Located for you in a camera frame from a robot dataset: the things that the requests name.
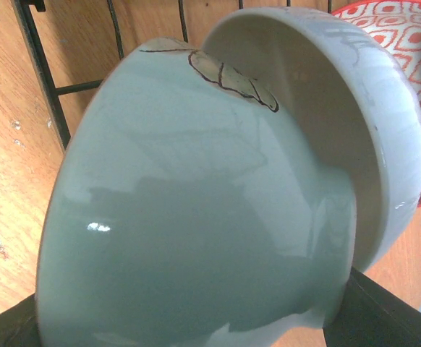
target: ceramic dish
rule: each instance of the ceramic dish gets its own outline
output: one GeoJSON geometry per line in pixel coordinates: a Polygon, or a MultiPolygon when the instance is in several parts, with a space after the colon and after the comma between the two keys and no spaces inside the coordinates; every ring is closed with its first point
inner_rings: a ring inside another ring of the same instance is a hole
{"type": "Polygon", "coordinates": [[[421,105],[421,0],[358,1],[334,14],[362,28],[394,56],[421,105]]]}
{"type": "Polygon", "coordinates": [[[59,172],[36,290],[44,346],[230,346],[222,329],[269,346],[286,316],[322,327],[350,274],[354,201],[259,82],[147,42],[103,83],[59,172]]]}
{"type": "Polygon", "coordinates": [[[421,193],[421,110],[396,61],[367,33],[325,12],[243,9],[203,50],[264,83],[357,196],[354,266],[366,270],[407,227],[421,193]]]}

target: black metal rack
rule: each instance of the black metal rack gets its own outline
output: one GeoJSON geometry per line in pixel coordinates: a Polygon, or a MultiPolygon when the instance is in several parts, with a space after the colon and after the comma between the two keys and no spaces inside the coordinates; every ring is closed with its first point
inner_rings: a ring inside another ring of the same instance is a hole
{"type": "MultiPolygon", "coordinates": [[[[184,15],[184,0],[177,0],[179,10],[180,23],[182,26],[183,40],[188,42],[187,23],[184,15]]],[[[328,12],[331,13],[331,6],[333,0],[328,0],[328,12]]],[[[119,23],[117,22],[116,10],[112,0],[106,0],[106,10],[109,10],[114,26],[114,34],[116,38],[117,51],[119,58],[124,57],[124,49],[122,46],[121,32],[119,23]]],[[[238,0],[240,9],[244,8],[244,0],[238,0]]],[[[291,0],[286,1],[287,6],[291,6],[291,0]]],[[[30,6],[34,6],[38,12],[45,12],[45,3],[43,0],[13,0],[14,12],[20,24],[22,36],[24,37],[27,50],[32,60],[35,74],[37,75],[43,96],[45,97],[48,112],[51,120],[56,127],[56,134],[58,136],[59,144],[62,150],[66,150],[71,134],[67,126],[66,116],[59,97],[70,93],[82,92],[83,90],[95,89],[100,86],[102,80],[79,83],[76,85],[67,85],[64,87],[55,86],[53,76],[51,74],[48,61],[46,59],[45,51],[38,34],[35,21],[30,11],[30,6]]]]}

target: embossed pattern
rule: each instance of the embossed pattern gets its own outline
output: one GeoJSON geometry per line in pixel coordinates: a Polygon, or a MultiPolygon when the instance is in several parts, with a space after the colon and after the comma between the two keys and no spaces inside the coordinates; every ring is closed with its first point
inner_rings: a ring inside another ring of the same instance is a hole
{"type": "Polygon", "coordinates": [[[421,1],[361,1],[334,14],[362,28],[394,56],[421,106],[421,1]]]}

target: wooden table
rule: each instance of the wooden table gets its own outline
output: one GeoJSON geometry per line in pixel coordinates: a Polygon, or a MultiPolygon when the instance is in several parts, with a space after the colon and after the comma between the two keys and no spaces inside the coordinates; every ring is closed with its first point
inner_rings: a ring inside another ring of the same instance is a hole
{"type": "MultiPolygon", "coordinates": [[[[237,0],[185,0],[190,42],[237,9],[237,0]]],[[[334,0],[333,8],[347,1],[334,0]]],[[[125,50],[159,35],[181,37],[177,0],[117,0],[125,50]]],[[[245,0],[281,6],[282,0],[245,0]]],[[[292,0],[326,10],[326,0],[292,0]]],[[[33,12],[57,86],[103,79],[118,61],[105,0],[47,1],[33,12]]],[[[61,98],[73,133],[93,95],[61,98]]],[[[0,312],[34,291],[38,245],[62,153],[10,1],[0,0],[0,312]]],[[[414,307],[421,305],[421,209],[391,251],[367,273],[414,307]]],[[[277,344],[324,346],[320,330],[290,330],[277,344]]]]}

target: metal bar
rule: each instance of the metal bar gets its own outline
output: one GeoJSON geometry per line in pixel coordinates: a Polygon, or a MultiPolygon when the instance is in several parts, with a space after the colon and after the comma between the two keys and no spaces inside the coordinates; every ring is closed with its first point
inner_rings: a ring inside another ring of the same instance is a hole
{"type": "Polygon", "coordinates": [[[58,141],[62,150],[66,150],[71,139],[69,127],[67,126],[64,112],[59,102],[50,67],[43,51],[37,27],[35,26],[29,4],[26,0],[13,1],[14,13],[19,22],[24,41],[29,52],[30,60],[33,63],[51,120],[58,134],[58,141]]]}
{"type": "Polygon", "coordinates": [[[66,87],[58,87],[56,89],[56,94],[58,95],[66,95],[71,93],[82,92],[84,90],[95,89],[100,86],[103,80],[98,81],[90,81],[79,83],[77,85],[67,85],[66,87]]]}
{"type": "Polygon", "coordinates": [[[184,18],[183,0],[179,1],[180,23],[182,24],[183,41],[188,42],[187,21],[184,18]]]}
{"type": "Polygon", "coordinates": [[[124,48],[122,47],[121,30],[119,28],[119,22],[117,22],[116,10],[112,3],[112,0],[107,0],[109,13],[111,14],[112,24],[114,26],[114,34],[116,35],[117,53],[119,59],[124,58],[124,48]]]}

